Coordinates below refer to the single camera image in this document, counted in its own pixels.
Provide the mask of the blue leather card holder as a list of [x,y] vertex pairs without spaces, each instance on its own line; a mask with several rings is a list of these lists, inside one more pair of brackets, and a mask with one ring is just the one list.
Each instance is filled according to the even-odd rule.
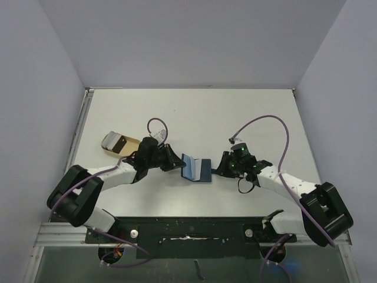
[[211,183],[212,163],[211,159],[196,159],[182,154],[182,161],[186,164],[181,168],[181,177],[191,182]]

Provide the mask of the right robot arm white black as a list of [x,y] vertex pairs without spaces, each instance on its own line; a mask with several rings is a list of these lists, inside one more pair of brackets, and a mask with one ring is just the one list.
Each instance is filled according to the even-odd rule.
[[266,160],[257,160],[246,143],[235,144],[223,152],[216,174],[244,179],[253,187],[275,192],[299,207],[300,213],[281,209],[263,218],[262,233],[269,241],[284,234],[305,235],[325,247],[354,224],[333,184],[307,182],[284,173]]

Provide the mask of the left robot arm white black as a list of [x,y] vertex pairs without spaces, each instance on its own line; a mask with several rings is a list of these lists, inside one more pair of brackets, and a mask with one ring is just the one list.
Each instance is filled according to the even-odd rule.
[[85,169],[71,166],[47,199],[51,213],[62,216],[73,227],[86,226],[99,230],[106,242],[114,242],[120,227],[113,215],[96,206],[100,193],[120,185],[132,185],[146,177],[150,169],[164,172],[186,167],[169,144],[159,144],[145,137],[138,149],[121,157],[113,166]]

